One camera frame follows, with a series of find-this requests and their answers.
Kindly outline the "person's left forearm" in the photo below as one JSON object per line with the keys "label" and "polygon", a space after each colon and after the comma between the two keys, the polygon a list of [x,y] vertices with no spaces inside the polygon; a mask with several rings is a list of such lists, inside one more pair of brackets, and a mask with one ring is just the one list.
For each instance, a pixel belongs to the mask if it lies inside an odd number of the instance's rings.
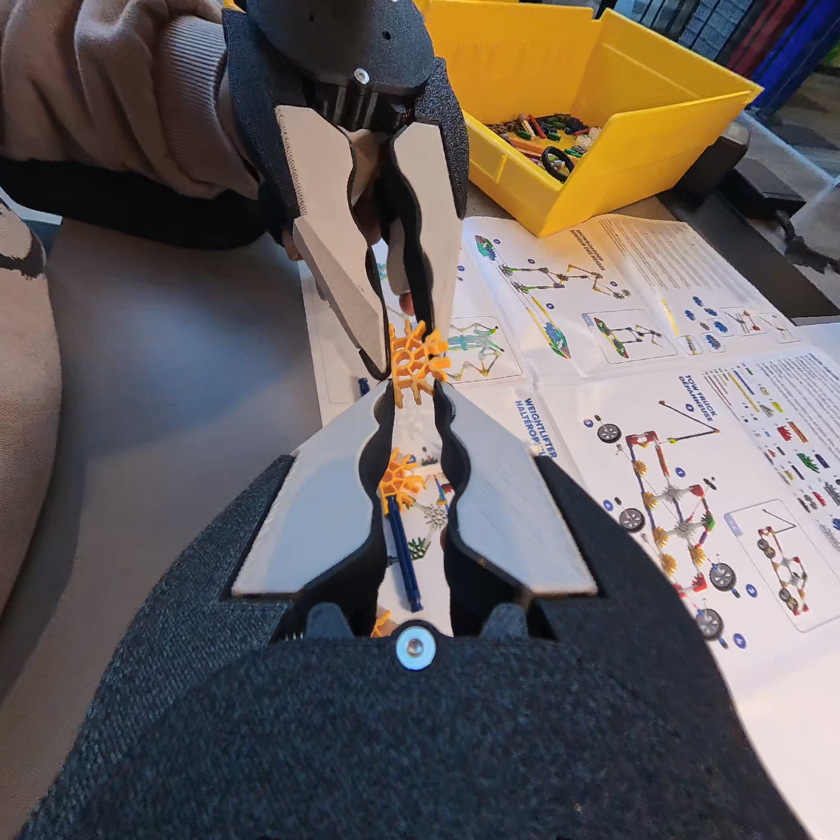
{"label": "person's left forearm", "polygon": [[2,2],[2,156],[257,198],[230,101],[225,2]]}

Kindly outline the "person's left hand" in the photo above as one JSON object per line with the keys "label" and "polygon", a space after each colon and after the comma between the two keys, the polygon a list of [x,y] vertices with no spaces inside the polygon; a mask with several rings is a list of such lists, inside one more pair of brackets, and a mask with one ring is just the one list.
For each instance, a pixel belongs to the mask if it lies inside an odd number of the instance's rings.
{"label": "person's left hand", "polygon": [[350,178],[350,207],[353,219],[368,245],[390,240],[392,210],[381,189],[382,165],[385,161],[384,133],[358,129],[348,133],[353,153]]}

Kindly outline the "large yellow plastic bin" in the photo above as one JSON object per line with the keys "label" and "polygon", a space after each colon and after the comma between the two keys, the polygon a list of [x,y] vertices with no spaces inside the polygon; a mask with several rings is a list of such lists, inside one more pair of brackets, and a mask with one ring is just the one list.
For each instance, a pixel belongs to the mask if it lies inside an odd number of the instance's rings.
{"label": "large yellow plastic bin", "polygon": [[[535,236],[673,187],[762,88],[607,10],[428,2],[465,114],[469,178]],[[488,128],[569,113],[601,129],[565,183]]]}

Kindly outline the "pile of toy pieces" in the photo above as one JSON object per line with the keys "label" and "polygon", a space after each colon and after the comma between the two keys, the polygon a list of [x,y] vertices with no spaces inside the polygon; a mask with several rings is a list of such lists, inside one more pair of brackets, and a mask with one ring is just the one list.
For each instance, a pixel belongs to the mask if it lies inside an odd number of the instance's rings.
{"label": "pile of toy pieces", "polygon": [[601,127],[562,112],[541,117],[522,112],[486,127],[560,183],[569,179],[602,133]]}

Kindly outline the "red and blue panels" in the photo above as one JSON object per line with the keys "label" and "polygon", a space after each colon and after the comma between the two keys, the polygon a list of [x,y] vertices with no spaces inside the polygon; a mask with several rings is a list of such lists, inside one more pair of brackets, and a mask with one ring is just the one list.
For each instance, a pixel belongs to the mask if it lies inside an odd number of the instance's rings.
{"label": "red and blue panels", "polygon": [[725,66],[762,88],[755,109],[784,105],[838,43],[838,1],[754,2]]}

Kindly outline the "black box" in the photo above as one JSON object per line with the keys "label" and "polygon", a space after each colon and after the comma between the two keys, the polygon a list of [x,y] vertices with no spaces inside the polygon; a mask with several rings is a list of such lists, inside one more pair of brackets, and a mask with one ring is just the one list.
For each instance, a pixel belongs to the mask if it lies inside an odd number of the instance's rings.
{"label": "black box", "polygon": [[750,140],[749,128],[738,121],[732,121],[679,179],[675,191],[695,202],[704,202],[742,160]]}

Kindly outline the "dark cloth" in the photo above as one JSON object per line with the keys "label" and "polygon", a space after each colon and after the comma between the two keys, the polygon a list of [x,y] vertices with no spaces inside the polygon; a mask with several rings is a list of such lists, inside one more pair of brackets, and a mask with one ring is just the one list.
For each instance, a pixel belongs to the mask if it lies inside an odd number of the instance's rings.
{"label": "dark cloth", "polygon": [[30,209],[181,248],[230,250],[278,233],[259,201],[236,192],[185,196],[141,174],[71,161],[2,157],[1,186]]}

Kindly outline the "black power adapter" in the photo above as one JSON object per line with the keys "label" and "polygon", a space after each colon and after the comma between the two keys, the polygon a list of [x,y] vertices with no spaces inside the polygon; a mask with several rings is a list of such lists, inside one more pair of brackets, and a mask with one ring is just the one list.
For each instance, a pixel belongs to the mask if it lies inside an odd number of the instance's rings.
{"label": "black power adapter", "polygon": [[805,199],[759,161],[742,158],[719,185],[719,193],[741,215],[772,221],[778,213],[792,217],[805,205]]}

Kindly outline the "grey drawer cabinet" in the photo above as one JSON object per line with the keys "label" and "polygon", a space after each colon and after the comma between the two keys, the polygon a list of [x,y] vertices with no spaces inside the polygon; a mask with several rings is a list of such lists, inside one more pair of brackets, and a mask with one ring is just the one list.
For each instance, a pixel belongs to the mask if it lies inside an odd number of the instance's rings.
{"label": "grey drawer cabinet", "polygon": [[603,1],[607,9],[675,41],[697,54],[725,64],[749,22],[754,1]]}

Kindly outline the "orange fan-shaped connector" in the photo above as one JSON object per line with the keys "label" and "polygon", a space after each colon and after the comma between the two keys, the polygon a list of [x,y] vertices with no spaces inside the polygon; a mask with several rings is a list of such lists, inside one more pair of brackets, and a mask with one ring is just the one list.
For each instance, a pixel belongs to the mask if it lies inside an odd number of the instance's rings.
{"label": "orange fan-shaped connector", "polygon": [[435,383],[448,379],[446,371],[452,364],[445,355],[448,342],[437,329],[427,333],[423,320],[416,325],[406,320],[402,337],[393,324],[388,325],[388,331],[395,406],[403,408],[406,390],[420,405],[423,394],[434,395]]}
{"label": "orange fan-shaped connector", "polygon": [[379,495],[383,516],[389,513],[389,500],[393,498],[400,512],[412,507],[417,496],[426,487],[426,480],[414,474],[417,462],[412,455],[401,455],[395,447],[379,484]]}

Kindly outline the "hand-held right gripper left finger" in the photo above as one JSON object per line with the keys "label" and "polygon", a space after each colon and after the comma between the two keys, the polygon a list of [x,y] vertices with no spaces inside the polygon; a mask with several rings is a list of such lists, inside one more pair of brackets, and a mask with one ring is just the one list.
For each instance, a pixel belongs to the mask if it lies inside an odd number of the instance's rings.
{"label": "hand-held right gripper left finger", "polygon": [[387,565],[377,489],[395,409],[384,381],[293,454],[231,591],[291,602],[280,635],[302,632],[321,603],[337,605],[353,635],[371,635]]}

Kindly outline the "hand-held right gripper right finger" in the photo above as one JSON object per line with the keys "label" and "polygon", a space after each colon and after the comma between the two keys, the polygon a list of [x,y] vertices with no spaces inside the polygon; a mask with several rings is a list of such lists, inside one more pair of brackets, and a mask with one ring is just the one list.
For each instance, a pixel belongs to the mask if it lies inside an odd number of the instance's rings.
{"label": "hand-held right gripper right finger", "polygon": [[438,383],[435,423],[454,490],[444,540],[453,635],[477,636],[502,604],[597,594],[542,460],[452,385]]}

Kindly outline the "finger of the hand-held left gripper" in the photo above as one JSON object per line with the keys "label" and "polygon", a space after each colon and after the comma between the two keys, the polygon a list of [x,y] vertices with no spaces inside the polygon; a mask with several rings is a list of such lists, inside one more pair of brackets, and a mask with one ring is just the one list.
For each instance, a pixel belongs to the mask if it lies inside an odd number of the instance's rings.
{"label": "finger of the hand-held left gripper", "polygon": [[375,260],[351,209],[354,149],[346,132],[316,111],[276,107],[299,216],[292,236],[369,373],[391,374],[385,304]]}
{"label": "finger of the hand-held left gripper", "polygon": [[395,210],[386,268],[395,295],[410,291],[415,318],[448,330],[463,222],[456,212],[440,129],[413,122],[391,138],[382,167],[384,194]]}

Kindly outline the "white printed instruction sheet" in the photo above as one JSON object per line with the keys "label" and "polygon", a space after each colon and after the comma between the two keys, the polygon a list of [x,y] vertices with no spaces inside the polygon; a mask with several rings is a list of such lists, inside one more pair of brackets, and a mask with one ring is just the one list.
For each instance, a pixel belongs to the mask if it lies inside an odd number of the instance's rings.
{"label": "white printed instruction sheet", "polygon": [[537,239],[472,218],[448,383],[570,478],[613,597],[534,603],[699,745],[736,711],[794,821],[838,838],[838,362],[687,225],[607,215]]}

